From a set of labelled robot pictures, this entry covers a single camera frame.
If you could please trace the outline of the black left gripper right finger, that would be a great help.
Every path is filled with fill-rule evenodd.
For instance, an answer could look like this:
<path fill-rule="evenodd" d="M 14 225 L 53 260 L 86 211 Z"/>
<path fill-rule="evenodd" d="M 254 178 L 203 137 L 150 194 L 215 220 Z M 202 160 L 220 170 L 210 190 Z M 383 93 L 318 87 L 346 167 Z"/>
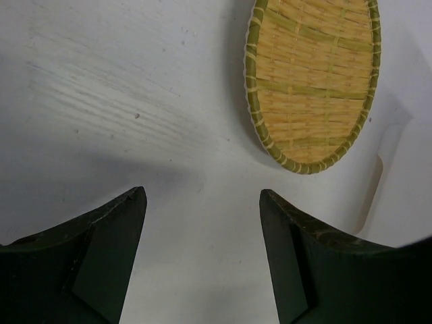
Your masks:
<path fill-rule="evenodd" d="M 372 243 L 269 189 L 259 209 L 280 323 L 431 322 L 430 238 Z"/>

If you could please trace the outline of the round woven bamboo tray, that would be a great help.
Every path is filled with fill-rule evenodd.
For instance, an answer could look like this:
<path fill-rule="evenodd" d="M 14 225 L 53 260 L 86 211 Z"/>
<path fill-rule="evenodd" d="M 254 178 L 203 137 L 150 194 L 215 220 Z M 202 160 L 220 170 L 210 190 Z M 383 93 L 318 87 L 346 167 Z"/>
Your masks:
<path fill-rule="evenodd" d="M 244 85 L 264 149 L 298 174 L 333 166 L 368 120 L 380 64 L 376 1 L 256 1 Z"/>

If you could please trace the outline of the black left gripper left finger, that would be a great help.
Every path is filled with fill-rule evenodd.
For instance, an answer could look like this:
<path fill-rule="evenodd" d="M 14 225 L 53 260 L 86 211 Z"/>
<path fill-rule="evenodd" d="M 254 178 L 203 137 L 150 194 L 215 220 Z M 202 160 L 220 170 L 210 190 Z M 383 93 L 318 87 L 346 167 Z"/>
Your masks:
<path fill-rule="evenodd" d="M 1 247 L 2 323 L 118 323 L 146 213 L 134 187 Z"/>

